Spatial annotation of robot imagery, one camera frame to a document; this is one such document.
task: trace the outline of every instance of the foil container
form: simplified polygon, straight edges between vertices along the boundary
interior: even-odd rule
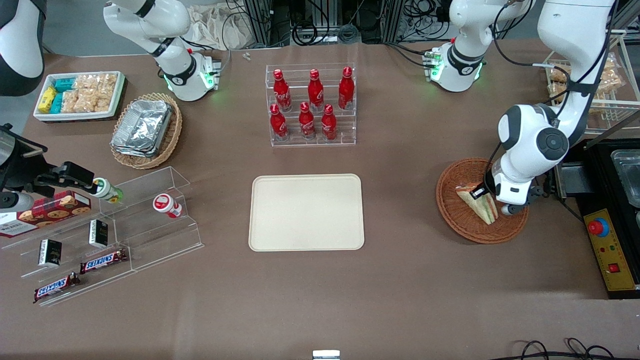
[[[164,101],[134,101],[113,134],[111,146],[120,154],[154,157],[160,150],[171,112],[171,105]]]

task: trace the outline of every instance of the red button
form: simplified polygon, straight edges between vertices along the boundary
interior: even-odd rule
[[[587,225],[587,229],[589,229],[589,233],[591,234],[600,235],[604,231],[604,226],[601,222],[594,220],[589,222],[589,224]]]
[[[620,272],[620,267],[617,263],[609,264],[609,272]]]

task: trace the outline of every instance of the black box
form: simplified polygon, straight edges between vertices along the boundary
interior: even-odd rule
[[[39,266],[60,266],[62,258],[62,243],[54,240],[42,240],[40,242]]]
[[[109,226],[100,220],[91,220],[89,228],[89,245],[104,249],[109,242]]]

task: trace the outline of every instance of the snickers logo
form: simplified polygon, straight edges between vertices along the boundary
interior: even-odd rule
[[[100,265],[106,265],[106,264],[108,264],[108,263],[113,261],[113,256],[114,255],[115,255],[115,253],[111,253],[109,255],[102,256],[101,258],[97,258],[95,260],[91,260],[86,264],[86,266],[84,267],[84,270],[87,271],[87,270],[90,270],[90,269],[93,269],[93,268],[97,268]]]
[[[66,285],[68,284],[68,277],[65,277],[64,279],[60,279],[52,284],[49,284],[43,288],[40,288],[38,290],[38,295],[36,295],[37,297],[43,297],[44,295],[55,291],[55,290],[59,290],[64,288]]]

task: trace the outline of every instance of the yellow snack package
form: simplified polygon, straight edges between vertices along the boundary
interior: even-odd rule
[[[42,94],[42,98],[40,98],[40,102],[38,102],[38,110],[42,113],[48,114],[51,110],[53,99],[56,98],[57,94],[58,92],[53,88],[53,86],[49,86],[44,90],[44,94]]]

